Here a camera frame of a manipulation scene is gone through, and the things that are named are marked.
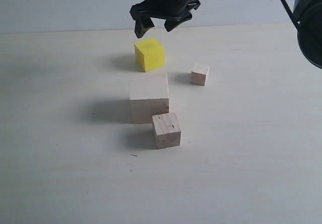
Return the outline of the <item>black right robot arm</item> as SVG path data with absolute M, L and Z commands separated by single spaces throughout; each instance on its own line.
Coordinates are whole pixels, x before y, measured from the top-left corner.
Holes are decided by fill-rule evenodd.
M 321 0 L 280 0 L 297 31 L 299 48 L 304 57 L 321 68 Z M 135 21 L 135 35 L 142 38 L 154 27 L 153 18 L 165 21 L 170 32 L 192 19 L 192 10 L 201 5 L 199 0 L 144 0 L 130 9 Z

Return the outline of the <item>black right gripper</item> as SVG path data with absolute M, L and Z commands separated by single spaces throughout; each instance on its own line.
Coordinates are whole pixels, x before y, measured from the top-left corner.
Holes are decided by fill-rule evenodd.
M 164 19 L 167 32 L 192 19 L 191 10 L 200 6 L 199 0 L 144 0 L 130 9 L 135 20 L 134 33 L 138 39 L 154 27 L 151 18 Z

